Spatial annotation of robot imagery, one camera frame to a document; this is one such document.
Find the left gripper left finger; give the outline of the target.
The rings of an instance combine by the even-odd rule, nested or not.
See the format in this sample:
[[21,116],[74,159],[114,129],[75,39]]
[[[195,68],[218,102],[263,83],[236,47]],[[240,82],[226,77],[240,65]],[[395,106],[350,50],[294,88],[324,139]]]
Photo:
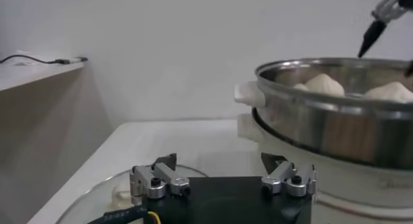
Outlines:
[[162,199],[167,194],[187,198],[191,194],[190,180],[179,175],[176,167],[176,153],[159,157],[150,165],[133,166],[129,171],[132,199]]

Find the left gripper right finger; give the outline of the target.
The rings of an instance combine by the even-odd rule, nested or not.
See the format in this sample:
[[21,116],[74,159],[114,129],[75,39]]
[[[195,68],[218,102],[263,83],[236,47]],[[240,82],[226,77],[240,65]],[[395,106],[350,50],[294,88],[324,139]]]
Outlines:
[[261,154],[267,175],[261,178],[263,190],[270,196],[282,190],[292,197],[314,195],[317,190],[317,171],[314,165],[295,165],[284,156]]

